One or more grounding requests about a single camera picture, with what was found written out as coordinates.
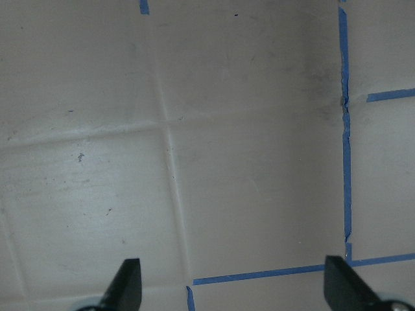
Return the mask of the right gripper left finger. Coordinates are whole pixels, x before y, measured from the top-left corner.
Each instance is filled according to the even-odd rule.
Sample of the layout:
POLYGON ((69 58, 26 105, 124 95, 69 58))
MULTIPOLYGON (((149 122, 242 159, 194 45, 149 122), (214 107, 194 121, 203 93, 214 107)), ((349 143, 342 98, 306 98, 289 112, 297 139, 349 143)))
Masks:
POLYGON ((101 300, 96 305, 83 306, 78 310, 138 311, 142 296, 140 259, 125 259, 101 300))

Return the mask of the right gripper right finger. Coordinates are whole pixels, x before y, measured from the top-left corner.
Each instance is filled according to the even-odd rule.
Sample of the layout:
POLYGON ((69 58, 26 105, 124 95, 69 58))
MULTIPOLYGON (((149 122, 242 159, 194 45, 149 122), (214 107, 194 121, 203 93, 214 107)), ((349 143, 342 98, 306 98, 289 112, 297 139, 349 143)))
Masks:
POLYGON ((381 299, 340 256, 325 258, 324 298, 333 311, 414 310, 404 301, 381 299))

